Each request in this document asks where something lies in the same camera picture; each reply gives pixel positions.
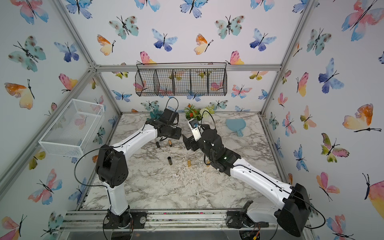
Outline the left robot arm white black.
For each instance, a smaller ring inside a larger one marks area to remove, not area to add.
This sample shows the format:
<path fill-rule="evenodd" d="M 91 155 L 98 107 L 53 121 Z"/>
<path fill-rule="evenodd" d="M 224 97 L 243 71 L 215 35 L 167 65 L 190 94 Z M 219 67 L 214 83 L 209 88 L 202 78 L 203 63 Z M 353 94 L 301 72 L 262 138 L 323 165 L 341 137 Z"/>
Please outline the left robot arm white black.
<path fill-rule="evenodd" d="M 126 200 L 124 182 L 129 175 L 128 159 L 147 143 L 156 138 L 180 139 L 182 129 L 178 127 L 179 113 L 165 109 L 159 119 L 149 119 L 126 139 L 99 149 L 96 173 L 103 186 L 107 188 L 110 212 L 122 216 L 129 204 Z"/>

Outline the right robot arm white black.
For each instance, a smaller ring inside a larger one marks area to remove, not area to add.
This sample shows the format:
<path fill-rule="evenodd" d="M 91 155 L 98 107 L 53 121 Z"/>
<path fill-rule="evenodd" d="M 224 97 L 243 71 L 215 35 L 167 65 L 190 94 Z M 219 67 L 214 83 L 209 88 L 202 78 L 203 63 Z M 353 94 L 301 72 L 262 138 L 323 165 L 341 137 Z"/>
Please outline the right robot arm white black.
<path fill-rule="evenodd" d="M 304 186 L 291 186 L 252 166 L 236 152 L 224 147 L 216 129 L 200 125 L 197 120 L 188 123 L 192 136 L 183 137 L 187 150 L 201 150 L 210 165 L 220 173 L 236 178 L 263 194 L 274 204 L 272 213 L 261 213 L 247 201 L 237 216 L 229 217 L 227 226 L 240 229 L 259 223 L 276 223 L 288 234 L 301 237 L 311 213 L 309 195 Z"/>

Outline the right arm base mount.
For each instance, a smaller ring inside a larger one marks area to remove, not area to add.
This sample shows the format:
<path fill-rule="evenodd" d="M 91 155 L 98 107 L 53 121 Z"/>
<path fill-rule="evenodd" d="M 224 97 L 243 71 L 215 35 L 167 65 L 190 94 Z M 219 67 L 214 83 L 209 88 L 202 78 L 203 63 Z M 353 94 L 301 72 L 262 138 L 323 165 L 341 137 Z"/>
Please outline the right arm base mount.
<path fill-rule="evenodd" d="M 233 229 L 241 229 L 245 227 L 269 227 L 267 222 L 254 222 L 247 214 L 248 208 L 254 201 L 247 201 L 239 211 L 227 211 L 226 226 Z"/>

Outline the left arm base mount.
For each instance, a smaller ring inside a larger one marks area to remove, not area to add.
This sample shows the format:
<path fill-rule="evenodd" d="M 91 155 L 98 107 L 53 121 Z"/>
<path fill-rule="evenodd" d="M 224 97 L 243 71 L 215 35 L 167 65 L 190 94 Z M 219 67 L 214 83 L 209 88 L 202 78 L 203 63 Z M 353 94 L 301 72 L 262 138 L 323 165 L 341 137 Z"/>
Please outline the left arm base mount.
<path fill-rule="evenodd" d="M 120 216 L 115 215 L 112 211 L 108 210 L 106 218 L 103 222 L 104 229 L 144 229 L 147 221 L 147 212 L 126 210 Z"/>

